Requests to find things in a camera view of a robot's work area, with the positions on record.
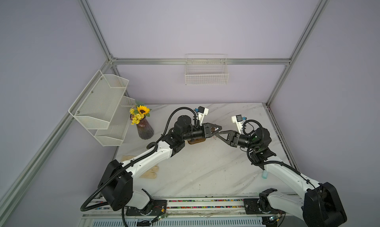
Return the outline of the beige work glove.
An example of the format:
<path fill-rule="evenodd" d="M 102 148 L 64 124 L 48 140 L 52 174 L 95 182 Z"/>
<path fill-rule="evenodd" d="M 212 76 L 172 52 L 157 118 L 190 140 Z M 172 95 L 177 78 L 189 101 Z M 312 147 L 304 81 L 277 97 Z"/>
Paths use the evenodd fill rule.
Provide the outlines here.
<path fill-rule="evenodd" d="M 135 156 L 124 155 L 121 158 L 121 162 L 132 160 L 133 158 L 135 158 Z M 146 171 L 145 173 L 143 173 L 140 177 L 145 178 L 145 179 L 155 179 L 157 177 L 158 171 L 159 171 L 159 167 L 156 165 L 152 167 L 151 169 L 149 169 L 148 171 Z"/>

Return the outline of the dark ribbed vase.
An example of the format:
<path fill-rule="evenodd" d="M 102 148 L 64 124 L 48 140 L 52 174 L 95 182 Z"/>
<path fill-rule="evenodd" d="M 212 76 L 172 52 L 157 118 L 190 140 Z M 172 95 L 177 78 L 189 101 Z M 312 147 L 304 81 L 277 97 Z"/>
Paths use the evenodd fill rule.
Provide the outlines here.
<path fill-rule="evenodd" d="M 154 130 L 152 126 L 149 124 L 146 118 L 140 120 L 140 122 L 136 125 L 139 137 L 143 140 L 149 140 L 154 135 Z"/>

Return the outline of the upper white mesh shelf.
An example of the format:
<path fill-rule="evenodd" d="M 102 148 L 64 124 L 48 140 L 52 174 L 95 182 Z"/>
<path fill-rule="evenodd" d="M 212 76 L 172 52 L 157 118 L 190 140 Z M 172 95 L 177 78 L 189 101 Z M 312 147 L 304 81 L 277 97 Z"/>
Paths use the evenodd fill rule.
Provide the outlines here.
<path fill-rule="evenodd" d="M 106 130 L 125 94 L 129 80 L 96 72 L 68 113 L 87 130 Z"/>

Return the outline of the sunflower bouquet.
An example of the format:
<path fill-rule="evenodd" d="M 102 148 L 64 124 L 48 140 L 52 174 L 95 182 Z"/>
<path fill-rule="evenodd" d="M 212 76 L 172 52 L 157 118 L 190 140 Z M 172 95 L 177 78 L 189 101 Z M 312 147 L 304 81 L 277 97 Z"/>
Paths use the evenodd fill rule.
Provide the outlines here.
<path fill-rule="evenodd" d="M 146 117 L 150 117 L 150 108 L 144 103 L 137 101 L 129 110 L 132 125 L 138 125 Z"/>

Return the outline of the aluminium rail frame front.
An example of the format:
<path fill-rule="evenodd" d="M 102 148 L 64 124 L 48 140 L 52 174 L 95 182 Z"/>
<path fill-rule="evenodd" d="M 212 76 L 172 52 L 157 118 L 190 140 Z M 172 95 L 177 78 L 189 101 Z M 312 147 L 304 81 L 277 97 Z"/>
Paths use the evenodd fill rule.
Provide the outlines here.
<path fill-rule="evenodd" d="M 126 216 L 109 206 L 84 214 L 81 227 L 304 227 L 289 213 L 247 215 L 243 199 L 259 197 L 167 198 L 166 213 L 158 216 Z"/>

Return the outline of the white mesh shelf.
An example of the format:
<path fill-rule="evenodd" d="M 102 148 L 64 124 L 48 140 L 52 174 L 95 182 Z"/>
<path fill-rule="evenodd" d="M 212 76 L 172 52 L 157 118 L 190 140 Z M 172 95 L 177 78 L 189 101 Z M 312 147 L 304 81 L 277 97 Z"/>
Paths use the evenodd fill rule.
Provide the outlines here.
<path fill-rule="evenodd" d="M 129 80 L 96 72 L 68 113 L 87 130 L 106 130 L 125 94 Z"/>
<path fill-rule="evenodd" d="M 130 109 L 135 105 L 136 101 L 133 98 L 123 96 L 108 129 L 96 131 L 95 139 L 103 147 L 123 144 L 130 125 Z"/>

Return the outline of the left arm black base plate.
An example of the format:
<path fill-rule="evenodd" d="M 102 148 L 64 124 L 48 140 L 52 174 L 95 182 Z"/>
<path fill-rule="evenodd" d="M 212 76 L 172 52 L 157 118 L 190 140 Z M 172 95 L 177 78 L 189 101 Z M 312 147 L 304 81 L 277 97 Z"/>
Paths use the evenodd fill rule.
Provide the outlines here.
<path fill-rule="evenodd" d="M 150 201 L 142 210 L 136 207 L 125 207 L 126 216 L 158 216 L 159 214 L 166 213 L 168 200 L 156 199 Z"/>

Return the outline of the lower white mesh shelf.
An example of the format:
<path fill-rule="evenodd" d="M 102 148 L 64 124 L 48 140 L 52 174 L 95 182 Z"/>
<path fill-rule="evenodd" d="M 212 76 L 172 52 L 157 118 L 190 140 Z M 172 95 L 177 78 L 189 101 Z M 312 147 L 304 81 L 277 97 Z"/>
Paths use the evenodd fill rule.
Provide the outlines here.
<path fill-rule="evenodd" d="M 130 109 L 135 105 L 136 101 L 133 98 L 123 96 L 108 129 L 96 131 L 95 139 L 103 147 L 123 144 L 130 125 Z"/>

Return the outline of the wooden watch stand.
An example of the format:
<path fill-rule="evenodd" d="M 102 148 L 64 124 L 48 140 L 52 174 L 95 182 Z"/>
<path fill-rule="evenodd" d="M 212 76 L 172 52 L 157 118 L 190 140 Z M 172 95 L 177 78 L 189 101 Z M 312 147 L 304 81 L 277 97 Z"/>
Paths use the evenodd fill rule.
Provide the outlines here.
<path fill-rule="evenodd" d="M 206 141 L 206 138 L 192 139 L 188 141 L 189 145 L 195 145 Z"/>

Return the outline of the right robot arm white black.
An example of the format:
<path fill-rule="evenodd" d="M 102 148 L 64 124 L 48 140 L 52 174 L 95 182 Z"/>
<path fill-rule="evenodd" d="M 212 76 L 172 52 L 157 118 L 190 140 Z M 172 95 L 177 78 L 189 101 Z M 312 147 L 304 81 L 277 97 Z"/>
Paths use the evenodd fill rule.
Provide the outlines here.
<path fill-rule="evenodd" d="M 269 188 L 259 194 L 258 209 L 263 213 L 280 210 L 303 220 L 309 227 L 338 227 L 347 221 L 337 189 L 329 182 L 321 183 L 286 164 L 269 149 L 272 139 L 265 128 L 248 134 L 229 130 L 216 135 L 231 147 L 246 148 L 250 163 L 274 175 L 297 196 Z"/>

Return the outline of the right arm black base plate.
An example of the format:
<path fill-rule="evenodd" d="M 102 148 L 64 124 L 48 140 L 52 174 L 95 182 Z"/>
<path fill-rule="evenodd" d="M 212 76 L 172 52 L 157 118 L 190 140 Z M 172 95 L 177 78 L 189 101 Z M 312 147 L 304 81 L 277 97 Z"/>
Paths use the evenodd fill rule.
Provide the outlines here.
<path fill-rule="evenodd" d="M 244 198 L 243 205 L 247 215 L 280 213 L 278 209 L 273 209 L 267 201 L 260 198 Z"/>

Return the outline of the light blue small object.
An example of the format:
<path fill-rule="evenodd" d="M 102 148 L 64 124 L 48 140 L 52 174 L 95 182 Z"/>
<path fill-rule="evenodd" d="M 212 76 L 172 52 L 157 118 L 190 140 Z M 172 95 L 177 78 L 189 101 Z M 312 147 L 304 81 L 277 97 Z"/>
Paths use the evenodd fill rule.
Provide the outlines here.
<path fill-rule="evenodd" d="M 269 174 L 268 171 L 264 170 L 262 173 L 262 178 L 266 180 L 268 178 L 268 174 Z"/>

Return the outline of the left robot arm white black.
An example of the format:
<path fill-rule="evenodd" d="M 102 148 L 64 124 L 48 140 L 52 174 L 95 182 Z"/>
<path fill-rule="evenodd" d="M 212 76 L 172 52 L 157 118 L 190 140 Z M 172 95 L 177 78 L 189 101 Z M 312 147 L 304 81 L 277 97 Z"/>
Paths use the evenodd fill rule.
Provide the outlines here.
<path fill-rule="evenodd" d="M 113 211 L 122 212 L 124 226 L 127 226 L 125 215 L 128 209 L 135 209 L 143 216 L 151 214 L 157 208 L 155 200 L 145 189 L 135 189 L 134 180 L 179 153 L 186 141 L 208 139 L 220 132 L 222 126 L 203 122 L 206 114 L 206 108 L 201 106 L 197 109 L 175 109 L 160 138 L 149 143 L 147 151 L 130 160 L 113 160 L 108 164 L 98 188 L 84 201 L 80 211 L 87 212 L 108 205 Z"/>

